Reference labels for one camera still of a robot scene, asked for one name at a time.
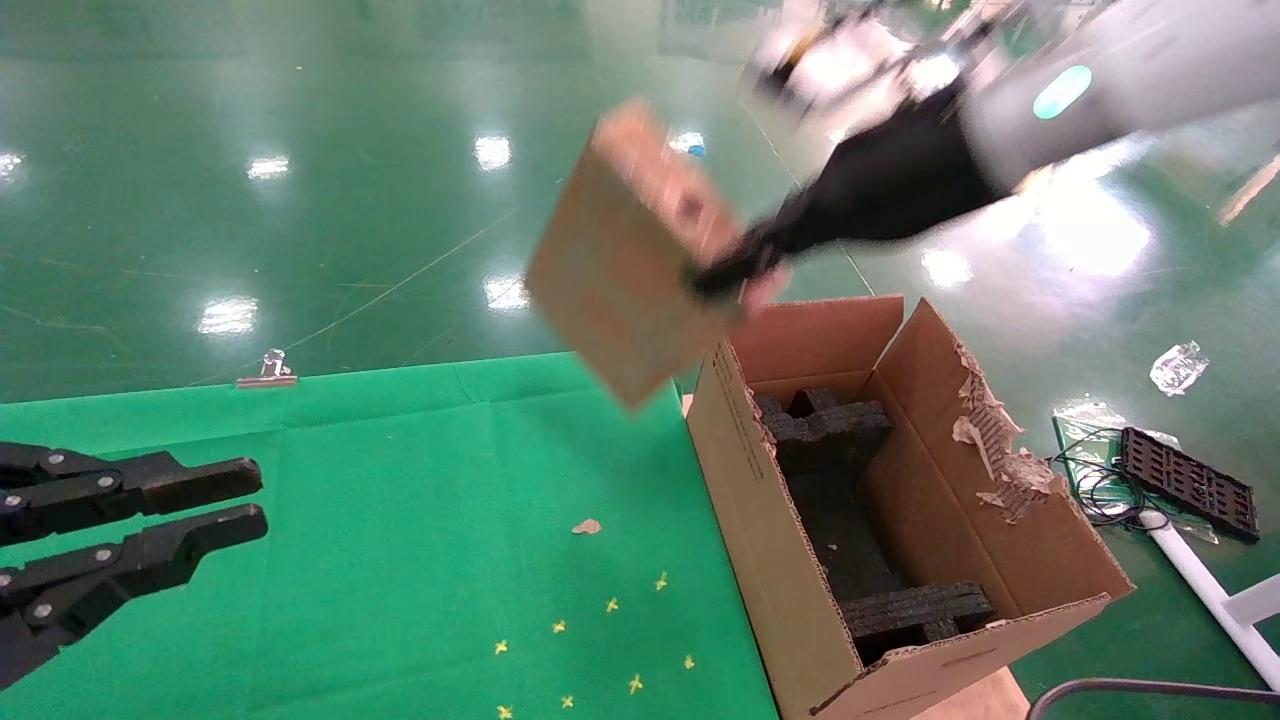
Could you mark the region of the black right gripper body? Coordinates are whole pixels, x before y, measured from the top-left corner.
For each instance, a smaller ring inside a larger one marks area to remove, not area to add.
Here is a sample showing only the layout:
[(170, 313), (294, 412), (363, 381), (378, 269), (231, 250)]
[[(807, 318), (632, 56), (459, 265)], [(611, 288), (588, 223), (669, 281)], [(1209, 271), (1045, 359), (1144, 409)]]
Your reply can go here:
[(1010, 196), (988, 176), (963, 123), (964, 85), (901, 104), (842, 140), (780, 209), (780, 247), (905, 241)]

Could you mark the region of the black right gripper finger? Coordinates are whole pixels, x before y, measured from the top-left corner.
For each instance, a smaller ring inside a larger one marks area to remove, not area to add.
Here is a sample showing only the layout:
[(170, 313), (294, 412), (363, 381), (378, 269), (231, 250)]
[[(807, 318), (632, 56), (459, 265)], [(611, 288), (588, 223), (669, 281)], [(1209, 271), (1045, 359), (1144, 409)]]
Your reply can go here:
[(801, 252), (801, 236), (791, 223), (777, 218), (746, 228), (737, 243), (707, 266), (687, 272), (691, 291), (713, 299), (744, 290), (778, 269), (783, 260)]

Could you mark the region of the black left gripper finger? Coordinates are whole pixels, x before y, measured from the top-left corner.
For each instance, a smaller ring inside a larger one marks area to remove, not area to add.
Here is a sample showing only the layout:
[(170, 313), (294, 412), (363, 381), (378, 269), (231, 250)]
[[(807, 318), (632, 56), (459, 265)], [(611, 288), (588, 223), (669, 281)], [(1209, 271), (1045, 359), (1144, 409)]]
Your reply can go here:
[(261, 539), (268, 529), (262, 507), (243, 503), (4, 568), (1, 687), (49, 664), (132, 600), (188, 583), (206, 555)]
[(261, 470), (250, 457), (188, 468), (169, 452), (106, 460), (68, 448), (4, 443), (1, 544), (184, 511), (261, 488)]

